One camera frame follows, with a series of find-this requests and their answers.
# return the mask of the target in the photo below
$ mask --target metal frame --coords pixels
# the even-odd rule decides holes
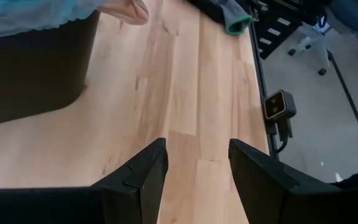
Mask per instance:
[[[256,26],[260,58],[266,59],[301,25],[302,23],[298,19],[275,11],[264,15],[264,18]],[[279,34],[274,34],[271,30],[275,30]]]
[[[256,36],[255,25],[253,22],[251,22],[251,24],[249,26],[249,32],[250,32],[250,38],[251,38],[251,44],[252,44],[252,51],[254,54],[255,71],[256,71],[256,76],[257,76],[258,86],[259,86],[260,103],[263,104],[264,99],[267,97],[267,92],[266,92],[266,84],[265,84],[265,80],[264,80],[262,65],[260,64],[258,38]],[[264,120],[264,122],[265,122],[265,127],[266,127],[267,145],[268,145],[270,156],[274,159],[279,160],[278,153],[276,153],[277,145],[276,145],[276,141],[275,141],[275,136],[274,136],[274,134],[269,134],[268,130],[271,129],[271,127],[269,127],[267,125],[265,120]]]

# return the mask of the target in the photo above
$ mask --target white object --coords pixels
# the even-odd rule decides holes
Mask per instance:
[[[336,179],[336,182],[340,182],[343,180],[342,177],[338,173],[335,173],[335,179]]]
[[[341,21],[336,19],[334,14],[326,8],[327,12],[327,24],[330,28],[326,29],[328,32],[331,28],[335,29],[340,34],[351,33],[352,30],[345,26]],[[299,27],[298,32],[301,32],[304,37],[299,41],[299,43],[293,47],[295,53],[306,51],[306,46],[315,47],[318,49],[319,57],[322,60],[321,68],[327,70],[330,67],[330,62],[328,59],[327,46],[324,41],[325,36],[321,33],[320,30],[315,29],[313,26],[303,23],[303,26]]]

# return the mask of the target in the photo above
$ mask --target chair leg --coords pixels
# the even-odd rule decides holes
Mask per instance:
[[[325,73],[327,72],[327,69],[331,66],[329,63],[329,58],[328,58],[328,51],[327,51],[327,47],[326,44],[324,43],[324,41],[321,41],[318,44],[318,52],[320,54],[320,58],[323,59],[323,63],[324,63],[324,67],[321,68],[318,73],[319,75],[325,75]]]

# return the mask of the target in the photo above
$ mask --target wooden tabletop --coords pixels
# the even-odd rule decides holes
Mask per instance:
[[[0,124],[0,188],[91,185],[165,137],[159,223],[245,223],[229,140],[269,151],[249,31],[226,35],[183,1],[145,3],[144,26],[101,16],[76,102]]]

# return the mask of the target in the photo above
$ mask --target black cable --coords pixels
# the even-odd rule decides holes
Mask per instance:
[[[287,143],[288,143],[288,136],[283,138],[283,144],[279,149],[277,149],[277,153],[282,152],[285,149],[285,146],[287,146]]]

